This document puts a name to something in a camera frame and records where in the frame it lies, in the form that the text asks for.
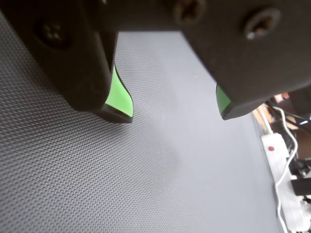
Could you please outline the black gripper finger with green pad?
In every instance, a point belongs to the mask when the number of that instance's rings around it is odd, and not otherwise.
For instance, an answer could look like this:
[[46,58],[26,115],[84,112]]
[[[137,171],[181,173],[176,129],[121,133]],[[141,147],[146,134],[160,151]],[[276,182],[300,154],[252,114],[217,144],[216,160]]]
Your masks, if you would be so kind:
[[223,119],[311,83],[308,0],[170,0],[167,7],[227,97]]
[[0,10],[56,90],[75,110],[133,121],[115,66],[117,33],[93,28],[101,0],[3,0]]

